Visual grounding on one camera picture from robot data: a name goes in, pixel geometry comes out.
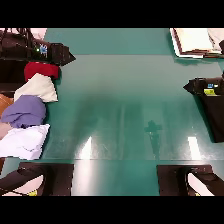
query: purple cloth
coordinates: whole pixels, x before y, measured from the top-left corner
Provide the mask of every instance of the purple cloth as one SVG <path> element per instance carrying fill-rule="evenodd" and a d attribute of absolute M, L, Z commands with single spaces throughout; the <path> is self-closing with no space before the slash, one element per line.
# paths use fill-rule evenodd
<path fill-rule="evenodd" d="M 9 122 L 13 128 L 28 128 L 41 125 L 46 116 L 46 108 L 37 96 L 22 95 L 2 114 L 2 122 Z"/>

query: red cloth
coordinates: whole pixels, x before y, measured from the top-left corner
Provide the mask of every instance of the red cloth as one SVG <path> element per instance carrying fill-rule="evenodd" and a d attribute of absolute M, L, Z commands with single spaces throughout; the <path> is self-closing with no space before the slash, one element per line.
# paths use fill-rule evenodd
<path fill-rule="evenodd" d="M 45 76 L 52 76 L 54 79 L 58 79 L 59 67 L 57 65 L 43 64 L 40 62 L 29 62 L 24 69 L 26 82 L 36 73 Z"/>

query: green table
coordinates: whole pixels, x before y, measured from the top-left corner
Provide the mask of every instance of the green table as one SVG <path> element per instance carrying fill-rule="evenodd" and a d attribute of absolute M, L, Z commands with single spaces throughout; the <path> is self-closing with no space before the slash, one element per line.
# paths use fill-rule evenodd
<path fill-rule="evenodd" d="M 49 28 L 45 39 L 77 57 L 55 82 L 59 102 L 47 104 L 41 158 L 74 163 L 73 195 L 158 195 L 157 164 L 210 163 L 222 177 L 224 143 L 211 142 L 182 88 L 220 76 L 221 60 L 177 58 L 167 28 Z M 19 161 L 7 159 L 2 176 Z"/>

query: yellow label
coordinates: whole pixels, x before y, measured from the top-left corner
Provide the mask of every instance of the yellow label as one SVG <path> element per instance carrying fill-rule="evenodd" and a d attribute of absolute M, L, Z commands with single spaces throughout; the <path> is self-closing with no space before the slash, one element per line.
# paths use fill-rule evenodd
<path fill-rule="evenodd" d="M 214 89 L 204 89 L 204 93 L 205 93 L 207 96 L 217 96 L 217 95 L 215 94 Z"/>
<path fill-rule="evenodd" d="M 37 190 L 28 193 L 29 196 L 37 196 Z"/>

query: glossy tabletop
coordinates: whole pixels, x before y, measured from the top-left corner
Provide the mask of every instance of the glossy tabletop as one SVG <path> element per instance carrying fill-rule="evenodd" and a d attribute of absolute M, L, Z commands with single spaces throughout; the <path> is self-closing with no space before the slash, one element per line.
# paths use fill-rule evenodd
<path fill-rule="evenodd" d="M 45 39 L 77 57 L 55 81 L 41 158 L 75 164 L 73 195 L 158 195 L 156 164 L 210 163 L 222 175 L 224 143 L 212 143 L 183 89 L 220 76 L 221 60 L 177 58 L 168 28 L 49 28 Z M 2 175 L 19 161 L 7 159 Z"/>

